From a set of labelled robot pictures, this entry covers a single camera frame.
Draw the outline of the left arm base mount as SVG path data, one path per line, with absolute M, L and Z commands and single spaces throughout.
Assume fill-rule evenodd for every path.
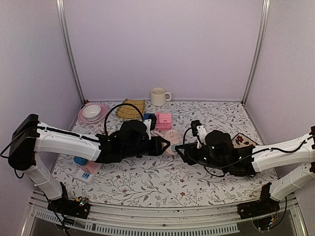
M 81 219 L 87 219 L 90 207 L 89 199 L 84 197 L 77 197 L 75 199 L 70 199 L 68 197 L 66 187 L 62 182 L 60 182 L 62 194 L 60 198 L 56 200 L 48 200 L 50 211 L 60 213 L 62 216 L 72 216 Z

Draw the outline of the round pink socket hub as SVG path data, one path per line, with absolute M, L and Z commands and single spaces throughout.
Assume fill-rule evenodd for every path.
M 182 143 L 182 135 L 174 129 L 168 130 L 166 131 L 166 133 L 164 134 L 164 138 L 168 141 L 171 142 L 171 146 L 172 145 L 180 145 Z M 166 150 L 167 154 L 169 155 L 176 155 L 176 152 L 173 152 L 171 150 L 171 146 Z

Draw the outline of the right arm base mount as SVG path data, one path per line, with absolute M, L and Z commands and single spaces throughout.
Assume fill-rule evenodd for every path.
M 271 183 L 268 183 L 262 187 L 258 200 L 237 205 L 237 213 L 241 219 L 269 214 L 280 209 L 280 201 L 271 199 L 270 186 Z

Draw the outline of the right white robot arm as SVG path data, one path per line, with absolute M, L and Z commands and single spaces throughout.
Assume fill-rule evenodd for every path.
M 190 130 L 197 141 L 174 147 L 182 160 L 190 165 L 198 164 L 235 177 L 246 177 L 278 166 L 299 164 L 283 178 L 268 184 L 267 195 L 254 204 L 258 214 L 265 214 L 274 201 L 281 201 L 315 178 L 315 135 L 312 132 L 268 146 L 234 147 L 228 133 L 219 130 L 207 133 L 202 125 Z

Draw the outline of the dark blue cube adapter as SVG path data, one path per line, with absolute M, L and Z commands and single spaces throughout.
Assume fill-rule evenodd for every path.
M 145 113 L 143 115 L 143 118 L 144 120 L 147 120 L 147 119 L 155 119 L 156 115 L 154 113 Z

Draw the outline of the pink power strip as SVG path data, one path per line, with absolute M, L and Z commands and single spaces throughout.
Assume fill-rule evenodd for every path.
M 155 113 L 157 122 L 155 125 L 156 131 L 166 131 L 172 128 L 172 115 L 170 113 Z

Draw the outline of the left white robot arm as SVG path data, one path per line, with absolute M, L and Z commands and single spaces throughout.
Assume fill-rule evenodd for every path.
M 62 213 L 70 213 L 72 200 L 42 163 L 39 153 L 51 152 L 71 155 L 100 164 L 119 163 L 128 157 L 160 156 L 171 143 L 160 136 L 151 136 L 149 120 L 125 121 L 112 134 L 86 136 L 57 129 L 40 122 L 30 114 L 12 134 L 10 143 L 1 154 L 14 170 L 25 173 L 36 187 L 52 200 Z

